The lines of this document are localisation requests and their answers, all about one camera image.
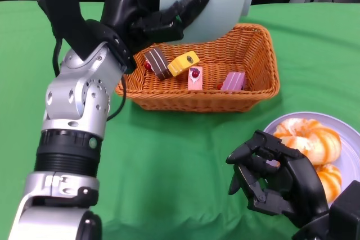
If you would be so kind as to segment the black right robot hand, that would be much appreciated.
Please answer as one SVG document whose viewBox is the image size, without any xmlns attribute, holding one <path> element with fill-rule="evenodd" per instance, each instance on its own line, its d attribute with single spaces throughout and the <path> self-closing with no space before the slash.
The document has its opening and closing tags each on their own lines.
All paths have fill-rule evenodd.
<svg viewBox="0 0 360 240">
<path fill-rule="evenodd" d="M 297 228 L 329 212 L 323 185 L 310 160 L 273 135 L 256 130 L 226 163 L 234 169 L 228 193 L 242 190 L 249 210 L 284 215 Z"/>
</svg>

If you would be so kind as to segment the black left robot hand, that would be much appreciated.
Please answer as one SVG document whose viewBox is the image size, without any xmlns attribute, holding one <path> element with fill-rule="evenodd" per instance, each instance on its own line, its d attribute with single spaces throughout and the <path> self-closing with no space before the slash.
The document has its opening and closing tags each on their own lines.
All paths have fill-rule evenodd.
<svg viewBox="0 0 360 240">
<path fill-rule="evenodd" d="M 210 0 L 175 0 L 168 8 L 160 0 L 105 0 L 101 23 L 111 27 L 132 54 L 154 43 L 176 42 Z"/>
</svg>

